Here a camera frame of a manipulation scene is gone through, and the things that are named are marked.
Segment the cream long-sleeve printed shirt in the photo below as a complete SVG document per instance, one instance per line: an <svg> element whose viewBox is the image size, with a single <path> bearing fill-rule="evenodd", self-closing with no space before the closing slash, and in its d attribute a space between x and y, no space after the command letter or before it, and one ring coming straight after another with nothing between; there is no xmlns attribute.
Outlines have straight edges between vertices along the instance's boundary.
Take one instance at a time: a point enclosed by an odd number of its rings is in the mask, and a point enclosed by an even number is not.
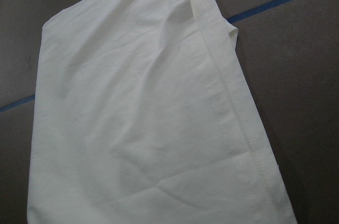
<svg viewBox="0 0 339 224"><path fill-rule="evenodd" d="M82 0L42 27L28 223L295 223L215 0Z"/></svg>

